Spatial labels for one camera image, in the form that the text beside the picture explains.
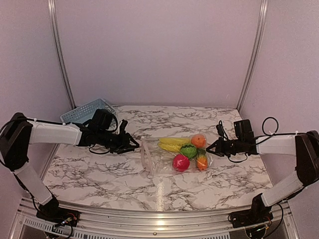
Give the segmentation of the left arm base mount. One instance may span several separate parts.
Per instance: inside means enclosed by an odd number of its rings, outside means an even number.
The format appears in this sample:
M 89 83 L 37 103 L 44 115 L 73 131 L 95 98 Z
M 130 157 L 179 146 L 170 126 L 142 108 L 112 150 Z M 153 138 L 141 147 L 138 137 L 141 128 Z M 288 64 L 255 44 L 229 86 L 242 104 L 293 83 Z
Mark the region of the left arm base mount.
M 45 216 L 44 213 L 42 213 L 39 210 L 37 211 L 36 216 L 40 219 L 54 222 L 57 225 L 63 225 L 62 223 L 63 221 L 65 221 L 68 218 L 71 218 L 72 220 L 69 223 L 64 223 L 64 224 L 67 224 L 68 226 L 71 225 L 73 227 L 76 227 L 80 217 L 80 213 L 77 210 L 59 208 L 57 211 L 57 214 L 53 217 Z

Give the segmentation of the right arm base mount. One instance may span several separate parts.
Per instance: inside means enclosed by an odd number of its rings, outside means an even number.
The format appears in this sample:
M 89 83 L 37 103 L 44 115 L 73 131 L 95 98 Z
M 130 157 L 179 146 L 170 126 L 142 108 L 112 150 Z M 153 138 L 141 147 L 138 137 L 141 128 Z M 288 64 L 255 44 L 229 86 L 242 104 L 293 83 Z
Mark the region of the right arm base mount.
M 232 224 L 233 228 L 240 228 L 271 221 L 273 218 L 271 210 L 253 214 L 252 210 L 249 209 L 231 212 L 227 219 Z

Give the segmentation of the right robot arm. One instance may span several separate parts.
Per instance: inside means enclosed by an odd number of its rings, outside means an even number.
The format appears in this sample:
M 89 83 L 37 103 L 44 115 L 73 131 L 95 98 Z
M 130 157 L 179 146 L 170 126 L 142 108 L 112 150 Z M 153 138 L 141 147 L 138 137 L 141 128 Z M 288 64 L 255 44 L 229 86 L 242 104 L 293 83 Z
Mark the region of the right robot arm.
M 254 197 L 247 212 L 247 219 L 252 223 L 259 222 L 274 204 L 294 197 L 319 180 L 319 133 L 316 130 L 279 133 L 276 125 L 274 132 L 264 131 L 256 136 L 248 119 L 234 122 L 234 139 L 228 137 L 222 122 L 216 129 L 219 138 L 206 148 L 209 153 L 228 159 L 240 153 L 258 155 L 275 166 L 286 166 L 289 159 L 294 162 L 294 166 L 288 167 L 290 173 L 284 170 L 280 181 Z

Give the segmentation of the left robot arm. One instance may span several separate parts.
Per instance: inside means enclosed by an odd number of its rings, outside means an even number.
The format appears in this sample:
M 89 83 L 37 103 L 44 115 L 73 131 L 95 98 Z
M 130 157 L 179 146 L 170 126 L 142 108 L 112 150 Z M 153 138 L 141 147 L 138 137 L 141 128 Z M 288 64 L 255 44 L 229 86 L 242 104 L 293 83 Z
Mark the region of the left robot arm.
M 82 122 L 52 122 L 15 113 L 0 130 L 2 164 L 13 173 L 22 187 L 31 194 L 51 221 L 63 217 L 56 197 L 44 185 L 31 156 L 43 156 L 37 149 L 65 144 L 76 147 L 101 146 L 106 153 L 123 154 L 139 148 L 139 143 L 126 131 L 128 122 L 118 120 L 107 110 L 97 109 Z

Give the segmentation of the clear zip top bag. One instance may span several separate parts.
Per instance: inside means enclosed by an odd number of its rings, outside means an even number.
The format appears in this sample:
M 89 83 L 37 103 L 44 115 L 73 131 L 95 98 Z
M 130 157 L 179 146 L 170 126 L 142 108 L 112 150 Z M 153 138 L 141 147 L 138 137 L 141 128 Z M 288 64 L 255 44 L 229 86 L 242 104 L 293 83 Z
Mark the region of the clear zip top bag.
M 147 137 L 142 139 L 142 166 L 152 175 L 197 173 L 213 164 L 206 152 L 203 134 L 187 137 Z

